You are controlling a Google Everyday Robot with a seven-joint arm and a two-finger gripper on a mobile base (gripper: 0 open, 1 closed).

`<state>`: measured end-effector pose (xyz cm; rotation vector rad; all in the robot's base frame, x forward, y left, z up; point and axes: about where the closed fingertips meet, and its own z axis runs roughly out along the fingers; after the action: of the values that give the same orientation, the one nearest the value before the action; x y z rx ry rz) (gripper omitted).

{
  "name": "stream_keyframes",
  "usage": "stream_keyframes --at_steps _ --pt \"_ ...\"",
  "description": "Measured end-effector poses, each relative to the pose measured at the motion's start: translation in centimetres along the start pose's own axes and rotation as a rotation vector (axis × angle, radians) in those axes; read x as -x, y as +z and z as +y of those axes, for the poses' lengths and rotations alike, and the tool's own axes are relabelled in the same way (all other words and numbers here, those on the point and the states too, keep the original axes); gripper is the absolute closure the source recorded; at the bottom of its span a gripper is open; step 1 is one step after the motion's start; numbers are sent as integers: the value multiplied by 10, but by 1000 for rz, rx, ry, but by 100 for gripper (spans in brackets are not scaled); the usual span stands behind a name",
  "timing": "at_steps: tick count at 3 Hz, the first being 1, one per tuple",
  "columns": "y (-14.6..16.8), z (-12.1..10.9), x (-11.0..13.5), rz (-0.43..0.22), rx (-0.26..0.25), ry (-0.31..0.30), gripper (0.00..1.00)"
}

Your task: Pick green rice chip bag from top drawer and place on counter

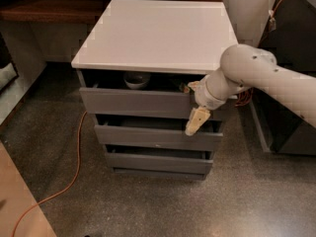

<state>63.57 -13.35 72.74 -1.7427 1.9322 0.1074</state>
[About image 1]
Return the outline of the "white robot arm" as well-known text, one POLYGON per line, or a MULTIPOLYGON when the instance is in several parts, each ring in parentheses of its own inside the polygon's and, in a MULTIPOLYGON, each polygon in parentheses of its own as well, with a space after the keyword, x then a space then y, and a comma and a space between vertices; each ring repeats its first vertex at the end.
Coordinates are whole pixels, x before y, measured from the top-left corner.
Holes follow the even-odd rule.
POLYGON ((219 67, 201 80, 189 84, 197 106, 192 109, 186 135, 194 135, 234 94, 257 88, 310 125, 316 127, 316 78, 277 65, 269 51, 246 44, 226 48, 219 67))

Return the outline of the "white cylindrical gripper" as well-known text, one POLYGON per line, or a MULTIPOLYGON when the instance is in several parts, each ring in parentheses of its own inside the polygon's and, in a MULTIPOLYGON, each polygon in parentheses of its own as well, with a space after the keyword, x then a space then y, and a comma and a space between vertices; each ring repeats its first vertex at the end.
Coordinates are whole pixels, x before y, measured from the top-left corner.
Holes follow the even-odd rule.
POLYGON ((210 94, 206 84, 208 79, 209 75, 206 75, 200 81, 188 84, 188 87, 195 91, 195 100, 199 107, 191 110, 185 130, 187 136, 194 135, 200 129, 210 118, 210 111, 217 110, 226 103, 226 101, 218 100, 210 94))

